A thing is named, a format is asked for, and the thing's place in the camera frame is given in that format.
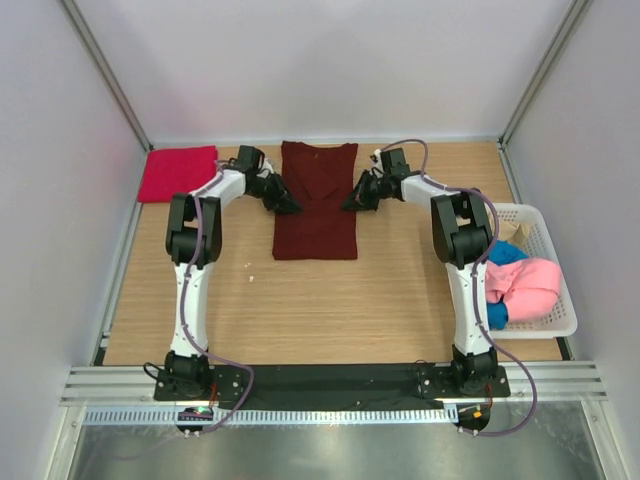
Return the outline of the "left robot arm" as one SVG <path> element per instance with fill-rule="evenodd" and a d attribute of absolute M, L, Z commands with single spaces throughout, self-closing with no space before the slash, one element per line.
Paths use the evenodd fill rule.
<path fill-rule="evenodd" d="M 265 153 L 248 145 L 240 146 L 211 180 L 170 201 L 165 248 L 176 278 L 175 328 L 156 380 L 157 400 L 200 400 L 213 391 L 206 328 L 209 280 L 222 251 L 222 213 L 243 196 L 261 200 L 276 214 L 302 211 Z"/>

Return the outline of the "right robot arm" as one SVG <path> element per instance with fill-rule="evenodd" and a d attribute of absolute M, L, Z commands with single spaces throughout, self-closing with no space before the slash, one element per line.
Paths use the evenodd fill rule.
<path fill-rule="evenodd" d="M 431 216 L 432 243 L 447 272 L 455 314 L 450 382 L 461 395 L 485 389 L 498 370 L 497 351 L 489 334 L 485 278 L 496 238 L 490 217 L 495 208 L 477 189 L 448 186 L 413 170 L 399 142 L 376 150 L 343 202 L 347 211 L 374 211 L 383 199 L 424 207 Z"/>

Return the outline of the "dark red t-shirt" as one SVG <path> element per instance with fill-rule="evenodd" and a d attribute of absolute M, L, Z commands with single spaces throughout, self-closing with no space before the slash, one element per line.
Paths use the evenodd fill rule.
<path fill-rule="evenodd" d="M 281 144 L 282 177 L 302 211 L 275 217 L 276 260 L 355 260 L 356 214 L 341 208 L 353 190 L 356 143 Z"/>

